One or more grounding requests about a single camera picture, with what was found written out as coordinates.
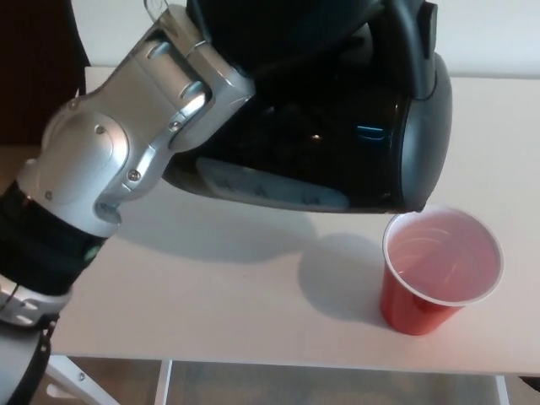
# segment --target red plastic cup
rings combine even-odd
[[[492,294],[502,278],[494,236],[467,213],[427,207],[386,228],[381,311],[407,335],[434,331],[461,308]]]

